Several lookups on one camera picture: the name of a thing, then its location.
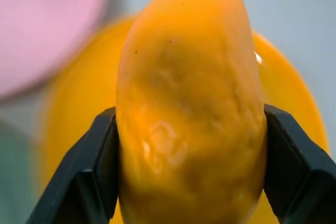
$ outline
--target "mango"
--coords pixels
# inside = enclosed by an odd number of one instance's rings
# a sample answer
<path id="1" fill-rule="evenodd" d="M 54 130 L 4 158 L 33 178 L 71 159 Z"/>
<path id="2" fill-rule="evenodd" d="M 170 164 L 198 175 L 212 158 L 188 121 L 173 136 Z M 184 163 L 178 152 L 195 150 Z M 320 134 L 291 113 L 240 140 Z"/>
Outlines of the mango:
<path id="1" fill-rule="evenodd" d="M 262 191 L 266 118 L 243 0 L 153 0 L 117 78 L 125 224 L 246 223 Z"/>

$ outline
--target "yellow mango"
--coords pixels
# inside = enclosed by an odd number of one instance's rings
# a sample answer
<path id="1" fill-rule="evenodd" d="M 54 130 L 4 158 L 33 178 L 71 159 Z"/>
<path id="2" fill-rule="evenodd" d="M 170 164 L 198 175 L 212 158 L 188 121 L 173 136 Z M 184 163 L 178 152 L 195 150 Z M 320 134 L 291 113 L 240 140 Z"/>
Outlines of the yellow mango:
<path id="1" fill-rule="evenodd" d="M 243 0 L 153 0 L 117 80 L 125 224 L 245 223 L 266 168 L 266 118 Z"/>

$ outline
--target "yellow plate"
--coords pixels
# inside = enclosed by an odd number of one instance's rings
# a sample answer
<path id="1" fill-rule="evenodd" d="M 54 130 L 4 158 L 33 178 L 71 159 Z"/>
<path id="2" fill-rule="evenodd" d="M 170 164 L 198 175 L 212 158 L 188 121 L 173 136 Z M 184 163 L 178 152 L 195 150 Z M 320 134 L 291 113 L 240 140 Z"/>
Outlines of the yellow plate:
<path id="1" fill-rule="evenodd" d="M 94 117 L 115 105 L 117 68 L 123 41 L 134 17 L 102 30 L 84 52 L 55 80 L 42 149 L 44 188 L 66 151 L 89 128 Z M 267 103 L 290 112 L 308 135 L 327 152 L 322 118 L 304 81 L 260 34 L 254 32 L 259 72 Z M 112 224 L 122 224 L 119 206 Z M 278 224 L 265 194 L 249 223 Z"/>

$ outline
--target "blurred background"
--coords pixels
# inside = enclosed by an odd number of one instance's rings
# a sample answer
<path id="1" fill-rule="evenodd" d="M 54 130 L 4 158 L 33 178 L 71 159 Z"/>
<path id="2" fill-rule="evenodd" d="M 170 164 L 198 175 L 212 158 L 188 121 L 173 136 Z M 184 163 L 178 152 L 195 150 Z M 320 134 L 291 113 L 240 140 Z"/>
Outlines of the blurred background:
<path id="1" fill-rule="evenodd" d="M 41 193 L 44 160 L 39 152 L 53 152 L 42 151 L 48 144 L 48 125 L 56 124 L 50 118 L 55 118 L 57 105 L 67 102 L 67 95 L 71 101 L 72 92 L 80 96 L 77 90 L 85 89 L 64 76 L 77 76 L 74 62 L 80 64 L 81 58 L 86 67 L 99 69 L 95 57 L 108 55 L 113 24 L 141 11 L 149 1 L 0 0 L 0 223 L 24 223 Z M 331 154 L 336 155 L 336 2 L 244 1 L 253 29 L 305 80 L 322 115 Z"/>

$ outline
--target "ripe mango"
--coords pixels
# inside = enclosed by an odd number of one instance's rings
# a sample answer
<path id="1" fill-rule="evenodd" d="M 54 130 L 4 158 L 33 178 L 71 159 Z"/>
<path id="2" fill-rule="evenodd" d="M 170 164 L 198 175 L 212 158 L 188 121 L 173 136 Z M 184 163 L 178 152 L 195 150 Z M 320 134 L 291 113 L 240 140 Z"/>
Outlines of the ripe mango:
<path id="1" fill-rule="evenodd" d="M 266 118 L 243 0 L 153 0 L 117 80 L 125 224 L 245 223 L 266 168 Z"/>

